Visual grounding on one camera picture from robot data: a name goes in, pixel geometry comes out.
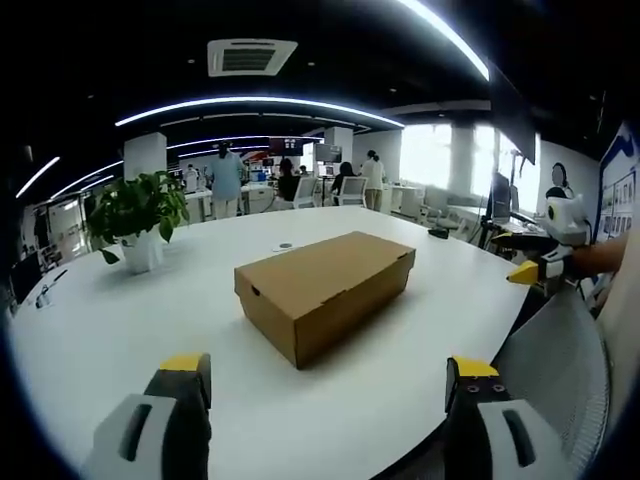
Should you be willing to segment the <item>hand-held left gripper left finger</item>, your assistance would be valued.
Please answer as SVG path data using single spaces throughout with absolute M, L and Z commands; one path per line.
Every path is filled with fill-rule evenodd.
M 206 479 L 211 403 L 210 355 L 169 358 L 98 425 L 81 477 Z

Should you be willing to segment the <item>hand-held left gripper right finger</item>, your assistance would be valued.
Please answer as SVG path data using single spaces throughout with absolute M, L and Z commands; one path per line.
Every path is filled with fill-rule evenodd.
M 447 359 L 444 473 L 447 479 L 571 479 L 555 430 L 513 399 L 490 364 Z

